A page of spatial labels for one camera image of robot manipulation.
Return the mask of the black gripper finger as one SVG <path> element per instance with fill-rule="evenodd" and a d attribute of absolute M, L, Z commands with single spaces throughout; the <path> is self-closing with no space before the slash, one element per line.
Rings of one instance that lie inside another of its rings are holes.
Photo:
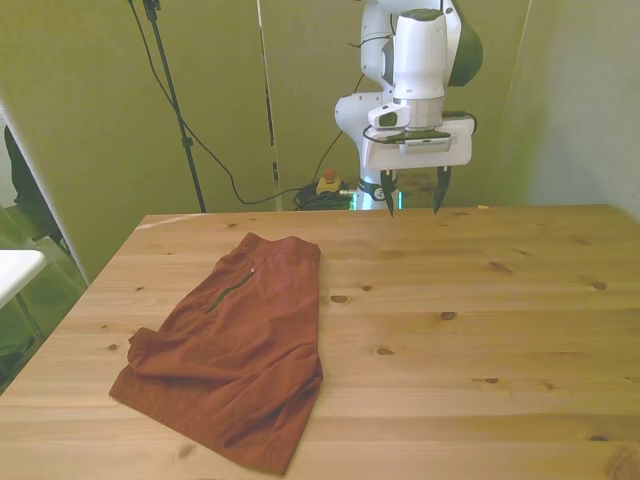
<path fill-rule="evenodd" d="M 437 214 L 443 204 L 444 198 L 447 194 L 452 169 L 447 166 L 437 168 L 437 184 L 433 193 L 433 212 Z"/>
<path fill-rule="evenodd" d="M 393 192 L 396 190 L 396 183 L 393 174 L 394 172 L 392 170 L 383 170 L 380 172 L 380 186 L 391 216 L 394 216 Z"/>

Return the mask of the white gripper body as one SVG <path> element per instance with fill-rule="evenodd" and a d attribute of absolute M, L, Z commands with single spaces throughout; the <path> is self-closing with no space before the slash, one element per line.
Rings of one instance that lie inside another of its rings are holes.
<path fill-rule="evenodd" d="M 376 171 L 463 166 L 472 157 L 473 134 L 470 115 L 445 118 L 435 129 L 423 131 L 368 126 L 363 130 L 362 163 Z"/>

